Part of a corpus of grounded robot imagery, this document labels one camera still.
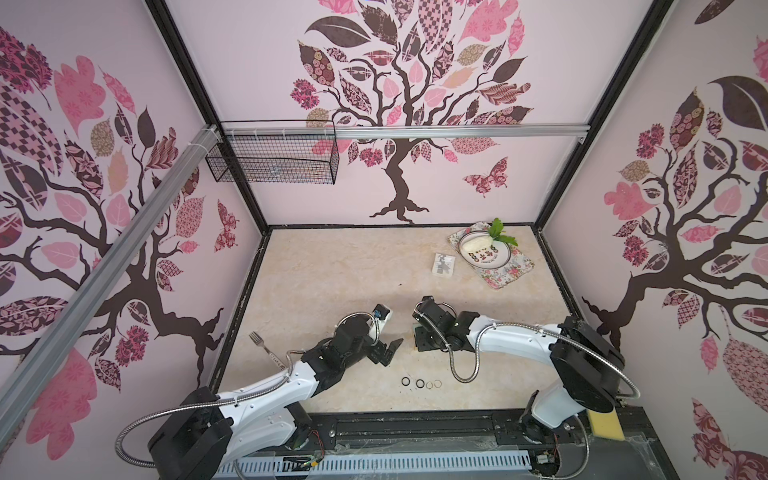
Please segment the clear plastic ring bag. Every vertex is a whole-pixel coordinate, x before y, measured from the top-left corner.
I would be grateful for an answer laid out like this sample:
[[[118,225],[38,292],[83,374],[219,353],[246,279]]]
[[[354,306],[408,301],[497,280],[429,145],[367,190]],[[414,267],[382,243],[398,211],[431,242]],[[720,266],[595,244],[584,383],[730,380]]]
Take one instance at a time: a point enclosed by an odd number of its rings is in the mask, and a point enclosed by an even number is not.
[[[436,253],[432,265],[432,273],[440,277],[452,277],[455,269],[455,263],[455,256]]]

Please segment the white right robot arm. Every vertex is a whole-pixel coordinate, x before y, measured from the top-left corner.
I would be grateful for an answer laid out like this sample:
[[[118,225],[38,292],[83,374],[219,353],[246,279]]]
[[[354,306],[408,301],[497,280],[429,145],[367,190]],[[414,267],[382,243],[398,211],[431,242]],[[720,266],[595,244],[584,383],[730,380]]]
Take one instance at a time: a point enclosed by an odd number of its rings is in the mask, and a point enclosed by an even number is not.
[[[553,368],[558,379],[535,391],[518,419],[519,430],[534,444],[555,440],[555,430],[581,412],[608,414],[630,385],[621,353],[591,326],[567,317],[559,324],[529,325],[501,322],[477,312],[457,313],[425,296],[412,313],[420,352],[439,350],[448,355],[454,378],[463,384],[480,373],[483,353],[507,354]]]

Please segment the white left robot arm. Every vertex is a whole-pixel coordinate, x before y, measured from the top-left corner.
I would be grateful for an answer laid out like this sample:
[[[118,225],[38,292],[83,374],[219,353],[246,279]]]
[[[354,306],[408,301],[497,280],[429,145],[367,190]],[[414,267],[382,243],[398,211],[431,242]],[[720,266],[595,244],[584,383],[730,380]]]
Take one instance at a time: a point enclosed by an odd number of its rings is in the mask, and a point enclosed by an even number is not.
[[[250,453],[287,443],[301,446],[311,430],[303,401],[338,384],[364,359],[391,363],[402,343],[380,338],[391,317],[381,304],[350,314],[286,372],[220,395],[207,387],[190,394],[165,415],[148,443],[160,478],[210,479],[222,464]]]

